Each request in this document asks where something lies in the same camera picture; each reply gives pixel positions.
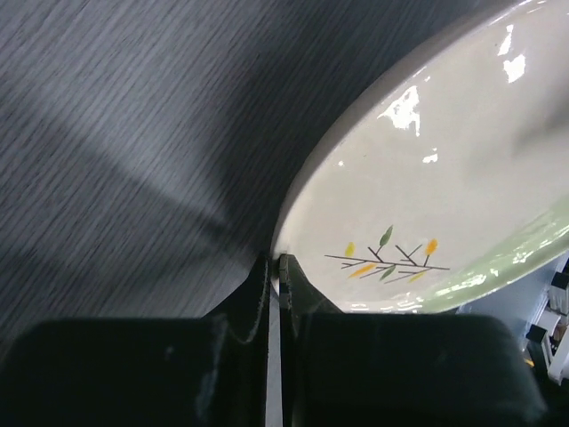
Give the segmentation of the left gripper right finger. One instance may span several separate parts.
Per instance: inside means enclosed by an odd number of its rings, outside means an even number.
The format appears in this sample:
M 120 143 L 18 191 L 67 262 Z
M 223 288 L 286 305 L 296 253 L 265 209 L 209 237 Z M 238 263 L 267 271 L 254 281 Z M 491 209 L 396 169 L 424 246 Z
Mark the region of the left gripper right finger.
M 286 426 L 565 426 L 547 385 L 497 318 L 347 314 L 291 255 L 279 259 Z

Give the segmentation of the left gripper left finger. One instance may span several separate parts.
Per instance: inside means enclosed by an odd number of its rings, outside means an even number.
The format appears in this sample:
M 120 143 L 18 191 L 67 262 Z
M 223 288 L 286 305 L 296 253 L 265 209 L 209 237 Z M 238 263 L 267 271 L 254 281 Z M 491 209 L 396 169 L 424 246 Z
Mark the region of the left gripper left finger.
M 269 259 L 201 318 L 65 318 L 17 338 L 4 426 L 262 426 Z

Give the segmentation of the cream green plate with twig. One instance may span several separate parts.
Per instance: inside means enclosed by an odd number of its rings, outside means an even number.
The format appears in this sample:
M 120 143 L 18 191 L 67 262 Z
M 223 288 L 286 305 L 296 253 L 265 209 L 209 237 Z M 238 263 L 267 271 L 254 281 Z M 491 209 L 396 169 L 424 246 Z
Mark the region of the cream green plate with twig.
M 420 46 L 317 144 L 271 253 L 347 314 L 497 318 L 565 377 L 523 281 L 568 249 L 568 4 L 519 1 Z

